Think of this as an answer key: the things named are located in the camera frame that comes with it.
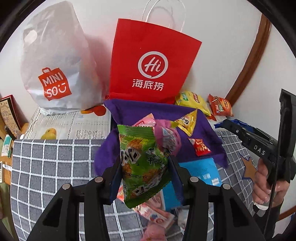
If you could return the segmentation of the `person's right hand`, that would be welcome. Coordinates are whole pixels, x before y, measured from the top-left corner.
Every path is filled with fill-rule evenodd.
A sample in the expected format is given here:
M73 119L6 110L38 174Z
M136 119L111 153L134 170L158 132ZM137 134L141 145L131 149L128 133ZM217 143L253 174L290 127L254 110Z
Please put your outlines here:
M270 202L271 187L267 183L268 169L262 159L259 159L257 165L257 171L255 173L255 182L253 185L252 198L255 203L263 205ZM272 207L281 205L284 201L284 197L290 187L290 184L286 180L278 180L275 185L275 192L273 198Z

